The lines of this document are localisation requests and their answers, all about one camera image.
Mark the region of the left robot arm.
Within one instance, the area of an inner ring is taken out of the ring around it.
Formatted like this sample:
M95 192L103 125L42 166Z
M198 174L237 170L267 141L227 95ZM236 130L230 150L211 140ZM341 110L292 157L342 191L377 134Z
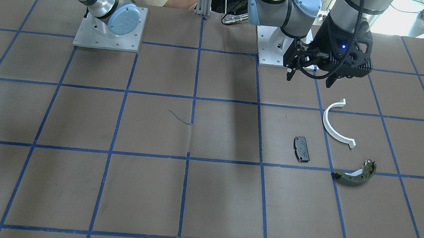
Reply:
M364 77L373 70L371 23L393 0L336 0L313 41L307 36L321 10L321 0L248 0L249 22L276 27L287 80L300 71L330 88L337 79Z

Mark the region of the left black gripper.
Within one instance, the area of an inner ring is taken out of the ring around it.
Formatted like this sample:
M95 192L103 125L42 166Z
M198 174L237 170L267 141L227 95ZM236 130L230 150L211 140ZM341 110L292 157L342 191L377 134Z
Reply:
M327 16L314 39L307 48L295 39L283 55L283 64L287 68L286 80L291 81L295 74L298 57L302 67L312 64L320 70L332 71L341 60L345 60L333 75L326 78L326 87L331 87L337 78L364 77L372 71L372 34L369 23L362 19L357 33L356 42L352 45L349 54L347 49L353 38L353 32L347 32L338 27L331 16Z

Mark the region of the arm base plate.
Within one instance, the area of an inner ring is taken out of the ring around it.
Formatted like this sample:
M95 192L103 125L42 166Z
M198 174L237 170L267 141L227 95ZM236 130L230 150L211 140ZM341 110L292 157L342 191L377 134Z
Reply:
M259 64L272 68L285 68L284 53L293 42L281 28L276 26L257 26Z
M123 52L138 52L141 37L146 23L148 9L139 8L140 22L138 26L126 35L115 35L105 23L96 19L91 14L82 19L73 45L90 49L104 49Z

